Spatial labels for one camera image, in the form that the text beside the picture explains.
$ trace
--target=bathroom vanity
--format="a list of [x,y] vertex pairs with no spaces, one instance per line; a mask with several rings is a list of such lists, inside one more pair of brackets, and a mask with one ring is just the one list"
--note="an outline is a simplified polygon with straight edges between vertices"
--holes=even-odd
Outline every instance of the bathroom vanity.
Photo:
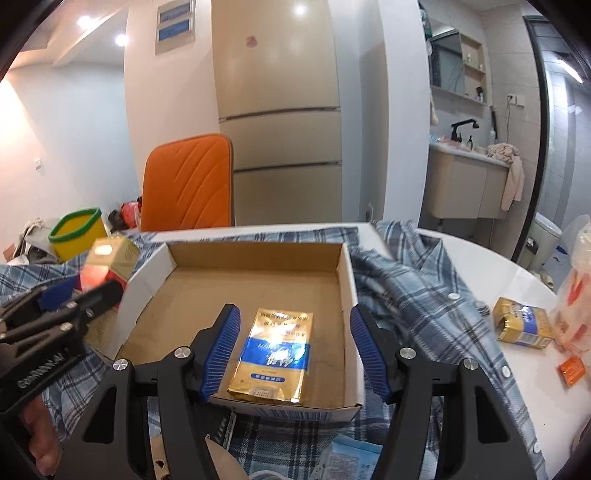
[[424,207],[435,218],[504,218],[509,166],[495,158],[431,143]]

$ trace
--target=blue plaid fabric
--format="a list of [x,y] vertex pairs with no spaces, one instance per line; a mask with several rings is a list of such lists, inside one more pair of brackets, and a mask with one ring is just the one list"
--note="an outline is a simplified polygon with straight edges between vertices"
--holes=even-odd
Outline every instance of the blue plaid fabric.
[[[506,360],[497,344],[488,317],[481,316],[466,284],[457,274],[443,243],[421,236],[410,223],[378,222],[392,259],[359,248],[356,229],[329,228],[311,232],[260,233],[226,238],[228,241],[346,242],[349,245],[359,302],[380,325],[393,331],[405,346],[427,358],[457,364],[465,357],[478,360],[518,426],[539,480],[547,479],[542,453],[534,453],[534,426],[515,379],[505,378]],[[158,247],[152,235],[131,237],[142,249],[138,268]],[[35,267],[0,266],[0,304],[35,285],[71,275],[84,256],[65,265]],[[449,298],[457,293],[458,300]],[[88,357],[45,390],[62,444],[76,422],[107,366],[89,351]],[[431,424],[421,479],[434,478],[443,417],[441,399],[433,399]],[[366,381],[365,403],[345,424],[286,422],[239,415],[230,452],[248,473],[272,469],[294,480],[307,480],[322,450],[339,433],[357,440],[383,444],[393,407],[386,406]],[[151,413],[151,432],[158,432],[157,411]]]

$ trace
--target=refrigerator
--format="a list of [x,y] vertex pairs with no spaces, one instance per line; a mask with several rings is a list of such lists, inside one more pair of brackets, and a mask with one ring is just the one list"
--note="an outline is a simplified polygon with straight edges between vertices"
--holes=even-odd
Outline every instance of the refrigerator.
[[213,0],[221,133],[237,225],[342,219],[341,118],[327,0]]

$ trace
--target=orange packet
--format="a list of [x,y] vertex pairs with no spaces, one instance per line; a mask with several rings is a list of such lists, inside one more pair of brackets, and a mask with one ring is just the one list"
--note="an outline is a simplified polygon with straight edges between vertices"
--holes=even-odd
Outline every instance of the orange packet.
[[572,387],[585,374],[585,365],[578,356],[570,357],[566,362],[560,364],[558,371],[562,374],[564,381]]

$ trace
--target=tiled wall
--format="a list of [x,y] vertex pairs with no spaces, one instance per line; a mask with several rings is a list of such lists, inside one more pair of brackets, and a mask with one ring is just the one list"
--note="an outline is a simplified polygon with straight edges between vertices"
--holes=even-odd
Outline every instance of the tiled wall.
[[538,211],[564,229],[591,213],[591,90],[558,63],[557,53],[568,56],[570,49],[554,27],[540,26],[536,33],[551,85],[548,161]]
[[492,8],[480,13],[491,56],[493,105],[499,142],[507,141],[509,93],[525,96],[525,107],[510,107],[509,143],[523,160],[525,186],[520,202],[514,202],[505,219],[496,220],[491,248],[510,258],[530,205],[540,148],[540,91],[537,69],[527,28],[519,5]]
[[[451,25],[468,37],[481,42],[485,51],[485,71],[491,70],[485,30],[478,12],[457,0],[423,0],[421,5],[427,10],[429,18]],[[487,78],[487,85],[486,95],[490,98],[490,77]],[[470,125],[466,125],[460,127],[459,131],[466,140],[472,135],[477,145],[485,147],[489,144],[492,123],[491,111],[486,105],[478,105],[438,89],[433,89],[433,100],[439,124],[431,126],[432,135],[449,138],[452,134],[451,124],[468,118],[476,118],[480,124],[479,129],[473,129]]]

